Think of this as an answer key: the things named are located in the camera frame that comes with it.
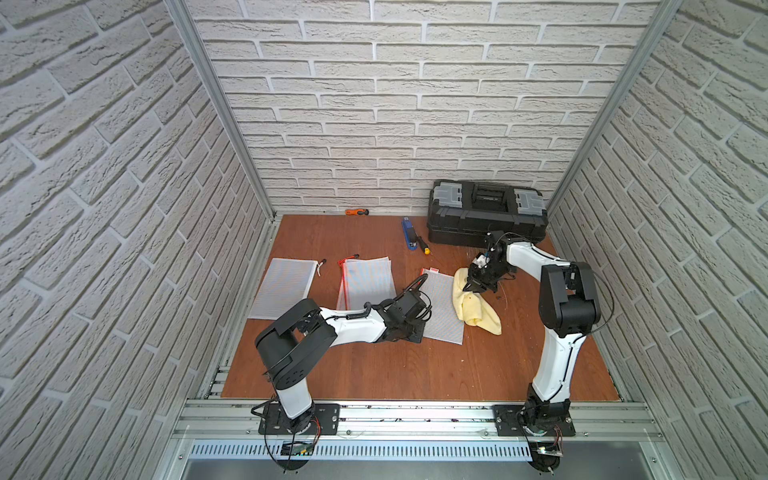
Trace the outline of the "red zipper mesh document bag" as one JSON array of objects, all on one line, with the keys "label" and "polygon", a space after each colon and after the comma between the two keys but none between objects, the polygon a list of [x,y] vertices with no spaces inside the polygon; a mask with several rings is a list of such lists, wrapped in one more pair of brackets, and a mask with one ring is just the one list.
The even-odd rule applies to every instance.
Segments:
[{"label": "red zipper mesh document bag", "polygon": [[425,324],[423,336],[428,339],[456,345],[463,343],[465,323],[461,321],[453,306],[453,277],[431,269],[423,269],[428,276],[420,287],[431,300],[431,317]]}]

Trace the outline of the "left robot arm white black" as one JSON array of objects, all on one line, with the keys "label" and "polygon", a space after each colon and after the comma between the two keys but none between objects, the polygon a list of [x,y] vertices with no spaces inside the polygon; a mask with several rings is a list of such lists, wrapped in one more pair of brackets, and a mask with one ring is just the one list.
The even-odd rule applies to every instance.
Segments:
[{"label": "left robot arm white black", "polygon": [[254,345],[266,367],[288,431],[300,433],[314,420],[306,377],[326,352],[351,343],[420,343],[431,305],[419,293],[405,292],[361,310],[330,310],[303,299],[262,330]]}]

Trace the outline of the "yellow cleaning cloth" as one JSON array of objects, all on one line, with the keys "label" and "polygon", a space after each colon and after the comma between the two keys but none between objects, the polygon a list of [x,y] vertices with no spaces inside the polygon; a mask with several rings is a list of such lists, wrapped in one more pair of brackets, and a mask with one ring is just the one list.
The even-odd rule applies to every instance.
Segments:
[{"label": "yellow cleaning cloth", "polygon": [[468,280],[468,269],[458,269],[453,277],[452,303],[459,320],[469,326],[477,326],[500,336],[501,320],[492,306],[477,293],[464,291]]}]

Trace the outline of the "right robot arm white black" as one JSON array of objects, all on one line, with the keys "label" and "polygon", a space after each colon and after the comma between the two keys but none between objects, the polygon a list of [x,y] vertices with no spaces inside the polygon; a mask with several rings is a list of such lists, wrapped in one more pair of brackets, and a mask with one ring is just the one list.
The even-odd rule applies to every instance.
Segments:
[{"label": "right robot arm white black", "polygon": [[601,319],[601,307],[589,264],[561,259],[530,242],[513,242],[503,235],[488,236],[488,248],[470,263],[463,289],[495,292],[505,275],[519,270],[540,282],[538,312],[545,340],[518,422],[527,433],[544,436],[569,418],[577,357]]}]

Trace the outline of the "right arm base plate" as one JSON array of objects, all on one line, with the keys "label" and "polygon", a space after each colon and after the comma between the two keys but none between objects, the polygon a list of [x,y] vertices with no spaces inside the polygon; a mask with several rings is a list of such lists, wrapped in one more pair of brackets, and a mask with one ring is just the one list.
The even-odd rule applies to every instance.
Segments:
[{"label": "right arm base plate", "polygon": [[500,437],[576,435],[570,415],[570,402],[528,404],[496,404],[493,419]]}]

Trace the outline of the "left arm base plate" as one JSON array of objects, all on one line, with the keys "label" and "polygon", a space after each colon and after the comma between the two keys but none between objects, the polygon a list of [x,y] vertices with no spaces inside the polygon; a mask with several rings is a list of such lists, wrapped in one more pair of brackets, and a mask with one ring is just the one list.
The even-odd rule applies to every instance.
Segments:
[{"label": "left arm base plate", "polygon": [[270,402],[261,413],[260,435],[336,435],[341,406],[337,403],[314,403],[296,418],[290,418],[282,406]]}]

